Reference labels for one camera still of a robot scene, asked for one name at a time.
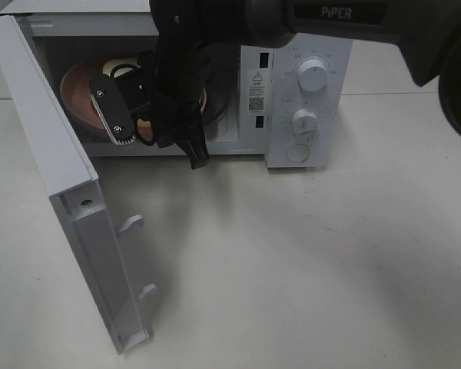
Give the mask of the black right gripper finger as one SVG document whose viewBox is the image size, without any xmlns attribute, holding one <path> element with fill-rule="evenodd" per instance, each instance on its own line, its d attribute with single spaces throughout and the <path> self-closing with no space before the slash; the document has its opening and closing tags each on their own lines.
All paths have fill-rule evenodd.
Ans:
<svg viewBox="0 0 461 369">
<path fill-rule="evenodd" d="M 210 155 L 204 134 L 201 110 L 195 106 L 193 110 L 183 110 L 177 123 L 177 144 L 189 157 L 193 170 L 207 165 Z"/>
</svg>

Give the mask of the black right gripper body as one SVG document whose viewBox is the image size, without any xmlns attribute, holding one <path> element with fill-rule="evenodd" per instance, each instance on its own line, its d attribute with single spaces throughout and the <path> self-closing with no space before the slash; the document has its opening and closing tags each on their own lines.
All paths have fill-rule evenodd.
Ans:
<svg viewBox="0 0 461 369">
<path fill-rule="evenodd" d="M 147 146 L 161 147 L 177 144 L 177 123 L 183 110 L 198 106 L 201 94 L 211 74 L 211 43 L 183 42 L 159 38 L 155 50 L 141 52 L 150 55 L 149 98 L 150 122 L 153 136 L 150 141 L 135 138 Z"/>
</svg>

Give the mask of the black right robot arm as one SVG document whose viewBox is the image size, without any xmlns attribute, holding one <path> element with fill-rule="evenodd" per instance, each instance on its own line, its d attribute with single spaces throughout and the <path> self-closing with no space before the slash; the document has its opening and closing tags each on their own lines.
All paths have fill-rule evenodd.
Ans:
<svg viewBox="0 0 461 369">
<path fill-rule="evenodd" d="M 442 110 L 461 136 L 461 1 L 152 1 L 158 30 L 147 117 L 160 147 L 192 168 L 209 160 L 199 97 L 223 42 L 278 48 L 298 33 L 396 45 L 413 81 L 439 81 Z"/>
</svg>

